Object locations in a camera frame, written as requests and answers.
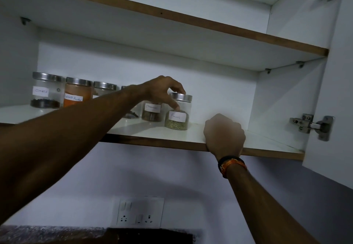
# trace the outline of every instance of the black wristband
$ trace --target black wristband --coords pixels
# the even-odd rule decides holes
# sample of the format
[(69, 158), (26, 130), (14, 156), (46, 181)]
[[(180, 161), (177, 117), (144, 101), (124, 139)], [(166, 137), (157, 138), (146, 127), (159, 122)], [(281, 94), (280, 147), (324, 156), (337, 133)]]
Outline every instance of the black wristband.
[(222, 168), (221, 168), (221, 167), (222, 167), (222, 164), (223, 164), (224, 162), (226, 162), (227, 160), (230, 160), (230, 159), (235, 159), (235, 160), (240, 161), (240, 162), (242, 162), (242, 163), (245, 164), (245, 162), (244, 162), (241, 158), (239, 158), (239, 157), (237, 157), (237, 156), (225, 156), (225, 157), (221, 158), (221, 159), (219, 160), (219, 162), (218, 162), (218, 169), (219, 169), (220, 172), (222, 172)]

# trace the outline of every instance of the cabinet door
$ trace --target cabinet door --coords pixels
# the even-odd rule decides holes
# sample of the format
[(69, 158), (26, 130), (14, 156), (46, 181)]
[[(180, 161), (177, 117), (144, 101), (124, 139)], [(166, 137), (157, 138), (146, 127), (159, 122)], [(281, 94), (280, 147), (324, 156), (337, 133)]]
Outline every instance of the cabinet door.
[(328, 142), (311, 131), (303, 166), (353, 188), (353, 0), (342, 0), (314, 121), (334, 116)]

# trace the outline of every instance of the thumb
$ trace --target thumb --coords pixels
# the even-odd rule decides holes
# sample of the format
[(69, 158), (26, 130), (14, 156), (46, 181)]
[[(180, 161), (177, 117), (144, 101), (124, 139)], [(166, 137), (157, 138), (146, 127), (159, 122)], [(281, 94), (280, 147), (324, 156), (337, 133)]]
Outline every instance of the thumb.
[(175, 102), (169, 95), (163, 97), (163, 101), (163, 103), (168, 104), (172, 109), (175, 109), (176, 111), (180, 110), (178, 103)]

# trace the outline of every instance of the forearm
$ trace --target forearm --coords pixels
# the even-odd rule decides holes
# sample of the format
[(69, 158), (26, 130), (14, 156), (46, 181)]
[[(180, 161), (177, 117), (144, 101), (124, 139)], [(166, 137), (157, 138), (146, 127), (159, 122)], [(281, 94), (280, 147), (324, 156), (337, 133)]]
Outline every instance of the forearm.
[(127, 88), (2, 131), (0, 224), (57, 182), (143, 99), (138, 86)]
[(256, 244), (318, 243), (242, 166), (230, 165), (227, 178)]

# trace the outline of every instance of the jar lid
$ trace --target jar lid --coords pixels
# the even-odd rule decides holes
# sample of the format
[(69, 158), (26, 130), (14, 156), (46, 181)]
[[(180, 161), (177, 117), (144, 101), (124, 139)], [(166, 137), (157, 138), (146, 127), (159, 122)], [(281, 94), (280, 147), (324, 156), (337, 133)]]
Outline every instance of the jar lid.
[(102, 81), (95, 81), (93, 83), (94, 88), (101, 88), (101, 89), (108, 89), (108, 90), (117, 90), (117, 85), (116, 84), (109, 84), (107, 82), (102, 82)]
[(77, 85), (84, 85), (84, 86), (92, 86), (92, 82), (88, 80), (66, 77), (66, 83), (68, 84), (77, 84)]
[(32, 77), (35, 80), (41, 80), (41, 81), (58, 81), (58, 82), (63, 81), (62, 76), (48, 74), (48, 73), (35, 72), (35, 71), (33, 71)]
[(192, 101), (192, 95), (184, 95), (178, 93), (170, 93), (170, 97), (177, 101), (190, 102)]

